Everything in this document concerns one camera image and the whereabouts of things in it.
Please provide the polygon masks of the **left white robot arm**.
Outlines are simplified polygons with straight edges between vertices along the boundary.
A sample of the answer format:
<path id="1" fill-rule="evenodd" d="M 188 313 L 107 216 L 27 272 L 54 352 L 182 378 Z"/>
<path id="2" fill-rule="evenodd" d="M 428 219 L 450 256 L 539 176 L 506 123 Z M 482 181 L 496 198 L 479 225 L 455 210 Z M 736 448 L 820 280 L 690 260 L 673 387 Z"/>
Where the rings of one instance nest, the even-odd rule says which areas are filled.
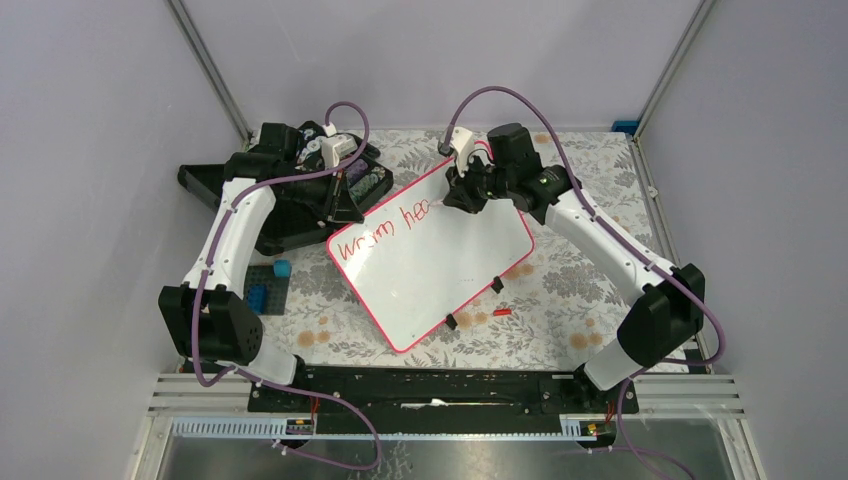
<path id="1" fill-rule="evenodd" d="M 329 223 L 362 220 L 346 174 L 368 149 L 367 135 L 340 133 L 330 122 L 275 124 L 224 164 L 217 213 L 201 252 L 181 283 L 163 287 L 158 298 L 171 339 L 201 385 L 237 373 L 273 384 L 272 398 L 285 410 L 307 404 L 311 387 L 296 375 L 298 356 L 264 343 L 263 324 L 244 296 L 249 262 L 281 201 Z"/>

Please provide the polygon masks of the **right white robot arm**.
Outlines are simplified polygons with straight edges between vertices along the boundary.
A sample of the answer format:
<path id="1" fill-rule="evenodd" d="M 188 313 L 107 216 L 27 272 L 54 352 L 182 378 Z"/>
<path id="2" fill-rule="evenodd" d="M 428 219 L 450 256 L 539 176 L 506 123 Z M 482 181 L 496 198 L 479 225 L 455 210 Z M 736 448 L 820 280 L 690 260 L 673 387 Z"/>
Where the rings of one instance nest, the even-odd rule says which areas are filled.
<path id="1" fill-rule="evenodd" d="M 470 130 L 446 129 L 438 151 L 453 165 L 444 205 L 477 214 L 492 201 L 510 200 L 574 244 L 630 308 L 615 339 L 575 374 L 575 402 L 597 412 L 612 400 L 613 387 L 665 360 L 702 330 L 704 276 L 694 265 L 677 267 L 638 242 L 596 204 L 565 161 L 543 165 L 521 124 L 496 127 L 487 141 L 491 152 L 483 160 Z"/>

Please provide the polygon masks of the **pink-framed whiteboard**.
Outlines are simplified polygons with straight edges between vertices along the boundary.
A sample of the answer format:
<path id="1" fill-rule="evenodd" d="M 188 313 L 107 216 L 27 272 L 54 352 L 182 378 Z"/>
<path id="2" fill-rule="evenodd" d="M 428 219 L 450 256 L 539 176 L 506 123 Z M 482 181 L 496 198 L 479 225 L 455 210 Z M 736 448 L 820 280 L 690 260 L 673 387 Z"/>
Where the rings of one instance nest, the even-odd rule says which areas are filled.
<path id="1" fill-rule="evenodd" d="M 329 237 L 326 251 L 388 345 L 403 353 L 526 259 L 531 230 L 508 200 L 468 214 L 430 208 L 448 192 L 442 161 Z"/>

